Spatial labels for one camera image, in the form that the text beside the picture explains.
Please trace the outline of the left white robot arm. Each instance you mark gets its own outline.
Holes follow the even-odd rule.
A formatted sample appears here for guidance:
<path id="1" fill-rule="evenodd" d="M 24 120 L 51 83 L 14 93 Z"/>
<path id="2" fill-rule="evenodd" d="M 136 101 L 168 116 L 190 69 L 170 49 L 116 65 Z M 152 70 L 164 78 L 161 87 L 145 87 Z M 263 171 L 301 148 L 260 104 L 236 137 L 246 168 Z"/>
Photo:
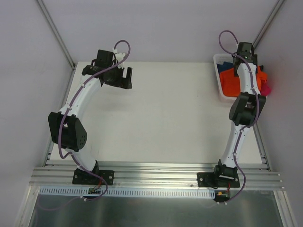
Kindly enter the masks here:
<path id="1" fill-rule="evenodd" d="M 103 85 L 132 88 L 132 68 L 124 67 L 128 53 L 99 50 L 96 59 L 83 68 L 76 92 L 59 112 L 48 116 L 53 143 L 60 158 L 71 156 L 77 164 L 72 184 L 99 185 L 104 180 L 98 162 L 86 149 L 87 132 L 81 122 L 91 98 Z"/>

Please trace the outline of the orange t shirt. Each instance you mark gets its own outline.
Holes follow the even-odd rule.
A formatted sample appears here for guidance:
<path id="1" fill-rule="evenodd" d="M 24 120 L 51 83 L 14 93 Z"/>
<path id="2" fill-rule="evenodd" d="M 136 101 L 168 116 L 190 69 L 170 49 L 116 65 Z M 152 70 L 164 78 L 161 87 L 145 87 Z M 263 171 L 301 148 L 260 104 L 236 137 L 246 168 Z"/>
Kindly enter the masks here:
<path id="1" fill-rule="evenodd" d="M 261 81 L 267 82 L 267 73 L 263 71 L 263 65 L 257 67 L 256 79 L 259 91 Z M 237 97 L 240 94 L 240 79 L 234 76 L 233 68 L 219 74 L 223 94 L 227 97 Z"/>

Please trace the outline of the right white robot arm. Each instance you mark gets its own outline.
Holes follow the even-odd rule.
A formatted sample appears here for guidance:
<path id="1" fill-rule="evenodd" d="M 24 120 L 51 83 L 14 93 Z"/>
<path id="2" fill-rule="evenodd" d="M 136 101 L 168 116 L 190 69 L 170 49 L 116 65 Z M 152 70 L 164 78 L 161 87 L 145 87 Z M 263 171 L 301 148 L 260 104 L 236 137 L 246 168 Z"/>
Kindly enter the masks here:
<path id="1" fill-rule="evenodd" d="M 197 173 L 198 187 L 212 189 L 240 187 L 238 174 L 243 171 L 239 167 L 238 159 L 241 147 L 266 103 L 266 97 L 258 88 L 256 76 L 258 57 L 254 53 L 253 45 L 248 42 L 240 42 L 236 53 L 232 56 L 234 75 L 240 79 L 240 94 L 229 112 L 229 119 L 232 123 L 229 139 L 214 170 Z"/>

